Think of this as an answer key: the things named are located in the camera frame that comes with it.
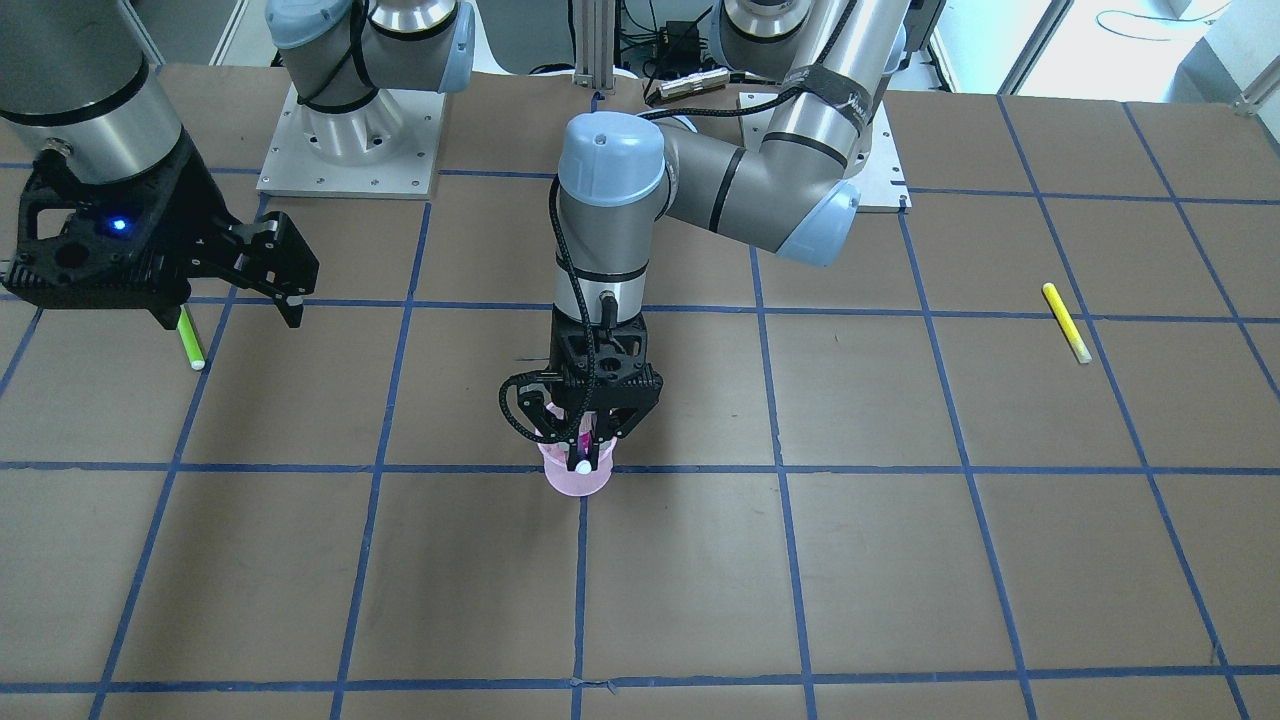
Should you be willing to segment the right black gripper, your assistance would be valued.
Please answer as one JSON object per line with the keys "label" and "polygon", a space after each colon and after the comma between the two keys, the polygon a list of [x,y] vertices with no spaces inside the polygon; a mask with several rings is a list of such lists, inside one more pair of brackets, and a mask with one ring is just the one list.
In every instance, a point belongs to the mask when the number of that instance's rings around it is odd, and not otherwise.
{"label": "right black gripper", "polygon": [[20,193],[3,287],[36,307],[141,309],[174,329],[193,278],[269,297],[291,328],[320,261],[284,211],[236,224],[183,129],[155,167],[106,184],[82,181],[70,145],[47,138]]}

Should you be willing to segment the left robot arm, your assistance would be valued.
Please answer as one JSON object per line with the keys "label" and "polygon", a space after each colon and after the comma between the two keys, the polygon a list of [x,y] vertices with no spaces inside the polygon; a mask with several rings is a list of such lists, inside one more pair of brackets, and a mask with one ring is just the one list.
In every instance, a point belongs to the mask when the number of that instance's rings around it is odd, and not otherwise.
{"label": "left robot arm", "polygon": [[556,300],[544,370],[512,375],[525,438],[627,436],[658,402],[643,293],[655,223],[671,217],[796,263],[828,266],[852,227],[852,178],[906,42],[905,1],[723,1],[731,67],[778,83],[758,149],[699,132],[704,108],[593,111],[566,127],[548,193]]}

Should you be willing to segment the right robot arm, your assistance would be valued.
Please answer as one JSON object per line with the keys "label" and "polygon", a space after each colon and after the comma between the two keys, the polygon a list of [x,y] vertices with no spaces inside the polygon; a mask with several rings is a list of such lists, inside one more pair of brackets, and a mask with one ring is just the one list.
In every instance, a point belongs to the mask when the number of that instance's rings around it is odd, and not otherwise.
{"label": "right robot arm", "polygon": [[[422,197],[445,94],[470,82],[467,1],[218,1],[214,64],[280,63],[291,91],[259,186]],[[174,329],[196,278],[298,327],[320,264],[283,211],[238,219],[159,79],[132,1],[5,1],[3,124],[28,149],[3,288],[45,310],[145,310]]]}

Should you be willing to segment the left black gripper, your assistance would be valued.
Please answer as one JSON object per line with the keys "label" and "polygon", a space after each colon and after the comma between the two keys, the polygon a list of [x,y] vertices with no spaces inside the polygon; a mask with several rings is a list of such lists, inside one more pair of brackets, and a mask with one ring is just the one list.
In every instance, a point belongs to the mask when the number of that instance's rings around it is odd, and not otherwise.
{"label": "left black gripper", "polygon": [[588,332],[570,315],[552,313],[549,370],[559,379],[550,383],[544,405],[541,445],[581,445],[581,402],[588,382],[595,380],[590,411],[604,413],[605,441],[625,438],[657,406],[663,379],[646,360],[649,333],[644,315],[621,322],[608,331],[595,329],[594,363],[588,361]]}

